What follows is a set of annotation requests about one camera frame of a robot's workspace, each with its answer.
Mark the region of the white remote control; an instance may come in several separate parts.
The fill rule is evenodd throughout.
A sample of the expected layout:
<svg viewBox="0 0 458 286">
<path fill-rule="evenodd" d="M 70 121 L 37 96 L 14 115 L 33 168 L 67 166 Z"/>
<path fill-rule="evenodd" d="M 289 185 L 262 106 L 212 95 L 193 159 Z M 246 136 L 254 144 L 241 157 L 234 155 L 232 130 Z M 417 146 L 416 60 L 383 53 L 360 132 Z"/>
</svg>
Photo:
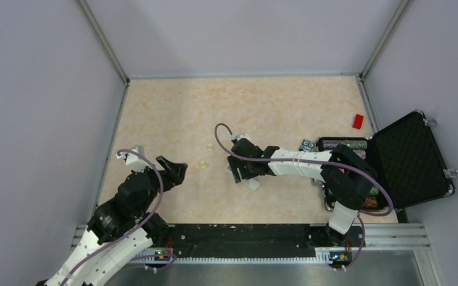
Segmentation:
<svg viewBox="0 0 458 286">
<path fill-rule="evenodd" d="M 231 170 L 231 167 L 230 167 L 229 164 L 227 164 L 225 168 L 226 168 L 227 172 L 232 174 L 232 176 L 233 176 L 233 178 L 234 178 L 234 180 L 235 180 L 235 182 L 237 184 L 238 183 L 243 183 L 244 185 L 246 185 L 252 191 L 256 191 L 260 187 L 260 183 L 256 179 L 243 179 L 243 178 L 237 179 L 237 176 Z"/>
</svg>

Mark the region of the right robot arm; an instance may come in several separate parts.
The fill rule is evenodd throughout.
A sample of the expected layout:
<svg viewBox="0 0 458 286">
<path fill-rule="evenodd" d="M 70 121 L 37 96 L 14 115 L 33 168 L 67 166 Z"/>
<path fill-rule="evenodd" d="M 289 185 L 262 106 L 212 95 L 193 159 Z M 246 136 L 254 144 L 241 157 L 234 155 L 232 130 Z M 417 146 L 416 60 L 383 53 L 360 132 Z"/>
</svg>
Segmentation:
<svg viewBox="0 0 458 286">
<path fill-rule="evenodd" d="M 336 202 L 326 226 L 326 238 L 342 245 L 350 237 L 350 227 L 362 211 L 377 173 L 347 146 L 322 152 L 291 151 L 277 146 L 261 149 L 247 138 L 233 141 L 227 157 L 237 183 L 258 176 L 302 176 L 322 182 Z"/>
</svg>

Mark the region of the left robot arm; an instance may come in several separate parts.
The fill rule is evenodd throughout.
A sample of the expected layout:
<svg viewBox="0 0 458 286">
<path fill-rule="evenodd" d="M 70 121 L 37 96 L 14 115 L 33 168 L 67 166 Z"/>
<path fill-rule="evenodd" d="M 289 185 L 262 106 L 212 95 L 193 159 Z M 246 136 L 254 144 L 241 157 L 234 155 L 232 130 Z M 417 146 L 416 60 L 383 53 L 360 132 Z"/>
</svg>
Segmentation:
<svg viewBox="0 0 458 286">
<path fill-rule="evenodd" d="M 117 158 L 131 174 L 96 208 L 62 267 L 38 285 L 105 285 L 140 252 L 165 243 L 168 225 L 157 208 L 165 192 L 183 183 L 187 164 L 158 156 L 158 170 L 137 148 L 119 150 Z"/>
</svg>

